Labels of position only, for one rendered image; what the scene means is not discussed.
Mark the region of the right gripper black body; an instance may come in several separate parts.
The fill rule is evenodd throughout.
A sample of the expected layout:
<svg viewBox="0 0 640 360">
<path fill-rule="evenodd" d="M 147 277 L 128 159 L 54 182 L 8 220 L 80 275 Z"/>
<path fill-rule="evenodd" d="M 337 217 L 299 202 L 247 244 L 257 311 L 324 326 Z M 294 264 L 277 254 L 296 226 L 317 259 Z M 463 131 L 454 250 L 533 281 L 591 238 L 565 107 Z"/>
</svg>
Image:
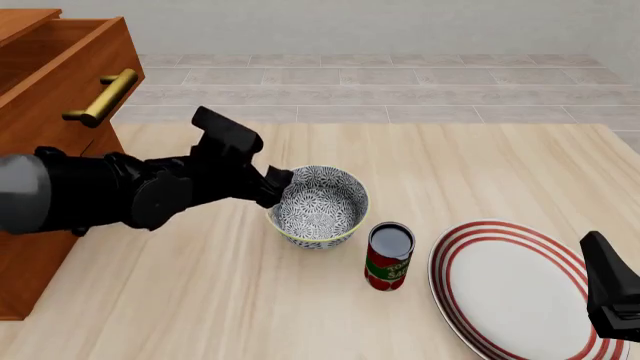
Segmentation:
<svg viewBox="0 0 640 360">
<path fill-rule="evenodd" d="M 640 304 L 587 305 L 589 320 L 600 338 L 640 342 Z"/>
</svg>

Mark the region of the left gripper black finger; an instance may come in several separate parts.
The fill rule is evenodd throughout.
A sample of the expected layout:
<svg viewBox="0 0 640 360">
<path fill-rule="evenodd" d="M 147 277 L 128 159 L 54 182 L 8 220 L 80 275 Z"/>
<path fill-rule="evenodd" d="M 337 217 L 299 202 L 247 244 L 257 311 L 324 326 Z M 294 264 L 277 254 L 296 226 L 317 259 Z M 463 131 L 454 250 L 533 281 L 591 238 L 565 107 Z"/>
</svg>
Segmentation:
<svg viewBox="0 0 640 360">
<path fill-rule="evenodd" d="M 277 185 L 262 184 L 255 191 L 254 202 L 264 209 L 270 209 L 280 203 L 284 188 Z"/>
<path fill-rule="evenodd" d="M 284 190 L 293 179 L 294 172 L 291 170 L 282 170 L 273 166 L 269 166 L 265 175 L 266 182 L 276 190 Z"/>
</svg>

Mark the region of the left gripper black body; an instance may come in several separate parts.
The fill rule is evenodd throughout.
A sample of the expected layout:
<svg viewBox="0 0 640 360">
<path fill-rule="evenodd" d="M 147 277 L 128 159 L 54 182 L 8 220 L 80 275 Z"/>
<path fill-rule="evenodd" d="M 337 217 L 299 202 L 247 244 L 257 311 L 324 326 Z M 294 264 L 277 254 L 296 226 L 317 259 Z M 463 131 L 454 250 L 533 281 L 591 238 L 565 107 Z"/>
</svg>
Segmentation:
<svg viewBox="0 0 640 360">
<path fill-rule="evenodd" d="M 252 155 L 191 154 L 187 170 L 192 182 L 190 206 L 227 198 L 262 203 L 267 198 L 264 177 L 252 165 Z"/>
</svg>

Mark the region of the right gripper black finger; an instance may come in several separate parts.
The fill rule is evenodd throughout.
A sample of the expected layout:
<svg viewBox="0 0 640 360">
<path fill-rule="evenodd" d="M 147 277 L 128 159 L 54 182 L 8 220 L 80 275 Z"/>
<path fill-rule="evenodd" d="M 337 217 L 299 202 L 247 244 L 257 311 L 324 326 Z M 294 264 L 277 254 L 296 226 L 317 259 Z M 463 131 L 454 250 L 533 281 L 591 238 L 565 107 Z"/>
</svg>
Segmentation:
<svg viewBox="0 0 640 360">
<path fill-rule="evenodd" d="M 609 308 L 618 314 L 640 314 L 640 275 L 598 231 L 587 233 L 580 247 L 587 270 L 588 311 Z"/>
</svg>

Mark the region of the patterned black and white bowl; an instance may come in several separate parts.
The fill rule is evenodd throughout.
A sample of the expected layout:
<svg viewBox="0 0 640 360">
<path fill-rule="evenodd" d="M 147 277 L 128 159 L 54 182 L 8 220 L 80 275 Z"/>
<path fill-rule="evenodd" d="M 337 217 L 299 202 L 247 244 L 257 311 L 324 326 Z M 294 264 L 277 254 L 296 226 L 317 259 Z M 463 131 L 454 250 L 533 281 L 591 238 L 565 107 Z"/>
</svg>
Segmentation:
<svg viewBox="0 0 640 360">
<path fill-rule="evenodd" d="M 308 165 L 292 172 L 280 203 L 267 211 L 273 227 L 304 249 L 325 250 L 346 242 L 368 213 L 365 186 L 336 167 Z"/>
</svg>

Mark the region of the wooden cabinet drawer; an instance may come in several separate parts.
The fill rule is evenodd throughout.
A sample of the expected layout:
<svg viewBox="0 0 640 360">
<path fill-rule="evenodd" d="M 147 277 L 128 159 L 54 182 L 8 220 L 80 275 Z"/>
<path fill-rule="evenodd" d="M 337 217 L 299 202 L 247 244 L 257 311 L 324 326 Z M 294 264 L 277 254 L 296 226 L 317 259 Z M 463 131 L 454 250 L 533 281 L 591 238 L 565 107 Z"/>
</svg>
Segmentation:
<svg viewBox="0 0 640 360">
<path fill-rule="evenodd" d="M 123 17 L 54 19 L 0 47 L 0 155 L 53 146 L 68 155 L 119 152 L 110 119 L 96 128 L 64 115 L 87 113 L 123 71 L 144 72 Z"/>
</svg>

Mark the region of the wooden cabinet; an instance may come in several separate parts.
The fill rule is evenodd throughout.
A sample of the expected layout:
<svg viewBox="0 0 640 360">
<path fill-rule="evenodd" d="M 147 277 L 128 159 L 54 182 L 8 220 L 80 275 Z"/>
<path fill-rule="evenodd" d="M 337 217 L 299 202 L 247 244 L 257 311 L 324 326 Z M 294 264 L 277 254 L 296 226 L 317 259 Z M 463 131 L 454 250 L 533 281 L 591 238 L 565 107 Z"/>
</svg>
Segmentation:
<svg viewBox="0 0 640 360">
<path fill-rule="evenodd" d="M 60 10 L 52 12 L 34 29 L 48 20 L 62 19 Z M 0 38 L 0 47 L 10 42 Z M 11 236 L 0 230 L 0 321 L 24 320 L 31 313 L 76 241 L 66 231 Z"/>
</svg>

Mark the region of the white plate with red rings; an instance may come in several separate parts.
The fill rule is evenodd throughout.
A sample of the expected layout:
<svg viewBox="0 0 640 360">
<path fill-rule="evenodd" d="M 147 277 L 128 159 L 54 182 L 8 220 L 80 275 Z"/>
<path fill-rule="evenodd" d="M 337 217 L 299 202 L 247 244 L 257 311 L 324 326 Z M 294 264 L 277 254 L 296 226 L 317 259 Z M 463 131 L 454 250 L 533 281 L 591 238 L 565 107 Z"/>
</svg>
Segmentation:
<svg viewBox="0 0 640 360">
<path fill-rule="evenodd" d="M 587 314 L 582 257 L 530 227 L 480 219 L 450 227 L 428 260 L 432 296 L 483 360 L 628 360 L 628 341 L 600 338 Z"/>
</svg>

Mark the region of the red tomato sauce tin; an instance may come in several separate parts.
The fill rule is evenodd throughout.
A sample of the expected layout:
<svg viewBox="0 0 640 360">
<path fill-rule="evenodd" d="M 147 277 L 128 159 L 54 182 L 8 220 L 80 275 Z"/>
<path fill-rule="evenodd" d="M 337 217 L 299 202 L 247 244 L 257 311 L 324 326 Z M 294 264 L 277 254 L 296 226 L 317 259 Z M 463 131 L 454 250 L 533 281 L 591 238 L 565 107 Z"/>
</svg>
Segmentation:
<svg viewBox="0 0 640 360">
<path fill-rule="evenodd" d="M 376 290 L 397 290 L 405 281 L 415 248 L 411 230 L 397 222 L 377 224 L 369 233 L 364 276 Z"/>
</svg>

